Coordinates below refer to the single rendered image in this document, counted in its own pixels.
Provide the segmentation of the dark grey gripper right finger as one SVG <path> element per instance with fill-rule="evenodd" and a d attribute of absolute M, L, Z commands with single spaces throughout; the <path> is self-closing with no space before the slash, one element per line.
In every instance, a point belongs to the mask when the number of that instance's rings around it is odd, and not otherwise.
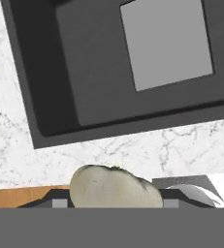
<path fill-rule="evenodd" d="M 165 208 L 214 208 L 214 205 L 189 199 L 178 189 L 161 189 Z"/>

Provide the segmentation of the pale white garlic bulb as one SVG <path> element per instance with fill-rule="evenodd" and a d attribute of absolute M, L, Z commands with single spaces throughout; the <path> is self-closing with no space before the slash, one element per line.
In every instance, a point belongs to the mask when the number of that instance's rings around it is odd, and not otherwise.
<path fill-rule="evenodd" d="M 119 167 L 87 165 L 70 182 L 74 207 L 162 208 L 163 198 L 149 181 Z"/>

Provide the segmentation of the brown wooden cupboard front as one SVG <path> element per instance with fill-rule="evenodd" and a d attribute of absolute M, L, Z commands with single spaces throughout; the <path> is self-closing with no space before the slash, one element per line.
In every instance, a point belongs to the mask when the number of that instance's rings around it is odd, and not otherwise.
<path fill-rule="evenodd" d="M 68 190 L 68 185 L 0 189 L 0 208 L 15 208 L 41 199 L 50 190 Z"/>

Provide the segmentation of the dark grey sink basin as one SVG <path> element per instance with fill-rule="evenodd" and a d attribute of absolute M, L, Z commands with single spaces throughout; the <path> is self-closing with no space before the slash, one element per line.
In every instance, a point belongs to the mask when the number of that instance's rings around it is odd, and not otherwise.
<path fill-rule="evenodd" d="M 0 0 L 33 144 L 224 119 L 224 0 Z"/>

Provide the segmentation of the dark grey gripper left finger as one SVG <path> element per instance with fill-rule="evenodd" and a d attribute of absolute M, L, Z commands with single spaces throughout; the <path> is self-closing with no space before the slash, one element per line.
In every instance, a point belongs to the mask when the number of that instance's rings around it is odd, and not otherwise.
<path fill-rule="evenodd" d="M 42 198 L 28 202 L 20 208 L 73 208 L 68 189 L 51 189 Z"/>

